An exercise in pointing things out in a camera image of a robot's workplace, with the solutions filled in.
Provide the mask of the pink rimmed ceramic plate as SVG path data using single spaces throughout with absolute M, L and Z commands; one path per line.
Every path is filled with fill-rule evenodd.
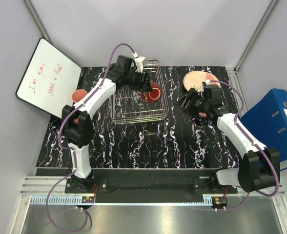
M 221 87 L 220 83 L 215 82 L 218 80 L 216 76 L 203 71 L 192 71 L 187 73 L 183 79 L 183 85 L 187 91 L 194 88 L 197 92 L 202 92 L 204 90 L 203 82 L 206 80 L 210 80 L 210 83 L 217 84 L 219 87 Z

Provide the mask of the blue white patterned bowl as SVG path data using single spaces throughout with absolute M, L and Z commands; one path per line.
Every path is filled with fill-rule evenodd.
M 199 112 L 199 116 L 201 116 L 201 117 L 207 117 L 207 114 L 206 114 L 206 113 L 203 113 L 203 112 Z

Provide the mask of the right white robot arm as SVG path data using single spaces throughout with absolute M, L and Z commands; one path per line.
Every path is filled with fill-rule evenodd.
M 240 122 L 238 113 L 222 101 L 222 90 L 209 81 L 203 82 L 202 92 L 190 88 L 175 103 L 182 113 L 190 117 L 205 117 L 222 131 L 240 154 L 239 167 L 221 169 L 216 177 L 209 181 L 209 188 L 220 193 L 227 185 L 240 187 L 245 192 L 258 192 L 265 195 L 263 189 L 270 187 L 274 196 L 280 184 L 280 153 L 276 148 L 268 148 L 254 137 Z

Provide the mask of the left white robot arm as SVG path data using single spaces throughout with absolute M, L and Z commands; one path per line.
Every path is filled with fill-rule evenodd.
M 109 64 L 104 76 L 92 90 L 73 106 L 62 109 L 60 136 L 67 145 L 60 145 L 71 153 L 72 172 L 69 177 L 76 188 L 87 193 L 92 189 L 92 168 L 89 161 L 89 143 L 93 137 L 93 116 L 101 105 L 117 90 L 128 86 L 142 93 L 153 91 L 150 73 L 144 71 L 146 57 L 118 56 L 116 63 Z

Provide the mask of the red lacquer bowl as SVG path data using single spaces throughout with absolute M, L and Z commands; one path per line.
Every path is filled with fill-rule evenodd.
M 152 92 L 150 93 L 141 93 L 141 99 L 147 103 L 155 103 L 160 100 L 162 97 L 162 89 L 160 85 L 151 81 L 150 85 L 152 87 Z

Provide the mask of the metal wire dish rack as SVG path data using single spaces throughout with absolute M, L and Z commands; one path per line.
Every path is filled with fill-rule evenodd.
M 149 71 L 151 81 L 160 85 L 162 97 L 158 102 L 147 103 L 141 99 L 140 92 L 124 86 L 109 98 L 110 117 L 116 124 L 165 119 L 169 106 L 160 63 L 157 59 L 148 59 L 144 62 L 143 70 Z

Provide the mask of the light pink plastic cup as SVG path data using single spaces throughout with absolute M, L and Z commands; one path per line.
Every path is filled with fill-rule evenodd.
M 76 91 L 74 91 L 74 92 L 72 93 L 71 98 L 72 98 L 72 101 L 73 101 L 74 103 L 77 103 L 77 102 L 79 102 L 80 100 L 82 100 L 86 95 L 87 95 L 87 91 L 86 91 L 86 90 L 84 90 L 84 89 L 78 89 L 78 90 L 76 90 Z

